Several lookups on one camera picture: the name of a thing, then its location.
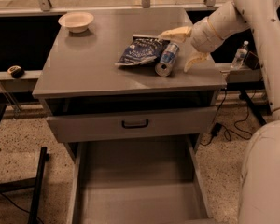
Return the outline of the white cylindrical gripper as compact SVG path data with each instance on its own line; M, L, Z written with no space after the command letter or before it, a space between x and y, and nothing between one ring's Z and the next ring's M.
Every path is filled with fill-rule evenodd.
M217 34L208 17L196 22L192 27L178 27L172 30L166 30L158 35L158 38L180 43L184 42L188 37L190 37L191 45L197 51L190 54L184 66L185 73L194 64L205 61L209 55L208 52L215 51L224 42Z

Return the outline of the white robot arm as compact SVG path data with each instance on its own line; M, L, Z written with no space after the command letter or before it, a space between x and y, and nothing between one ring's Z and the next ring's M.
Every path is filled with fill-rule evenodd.
M279 0L232 0L188 27L160 34L210 53L235 33L250 29L273 121L250 139L240 176L238 224L280 224L280 20Z

